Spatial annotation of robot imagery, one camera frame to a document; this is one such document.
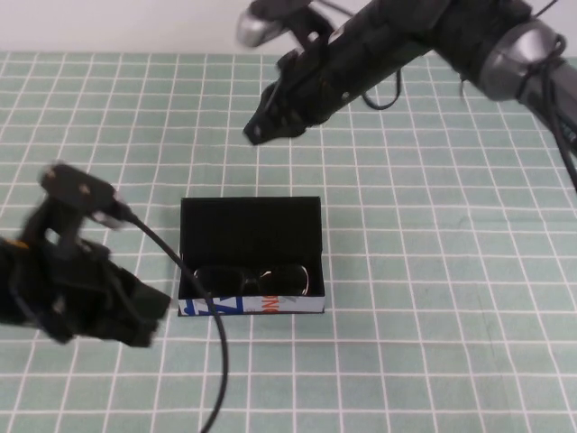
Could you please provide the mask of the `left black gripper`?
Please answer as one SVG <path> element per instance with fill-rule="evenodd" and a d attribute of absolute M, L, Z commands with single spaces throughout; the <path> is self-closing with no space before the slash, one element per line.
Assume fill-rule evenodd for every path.
<path fill-rule="evenodd" d="M 34 249 L 25 311 L 60 343 L 76 336 L 149 347 L 171 297 L 112 263 L 106 249 L 70 260 L 53 244 Z"/>

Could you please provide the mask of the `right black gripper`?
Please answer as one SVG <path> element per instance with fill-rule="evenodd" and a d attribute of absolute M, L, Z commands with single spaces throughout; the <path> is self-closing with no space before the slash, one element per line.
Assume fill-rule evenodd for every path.
<path fill-rule="evenodd" d="M 279 61 L 243 134 L 252 145 L 297 138 L 357 97 L 357 39 L 311 32 Z"/>

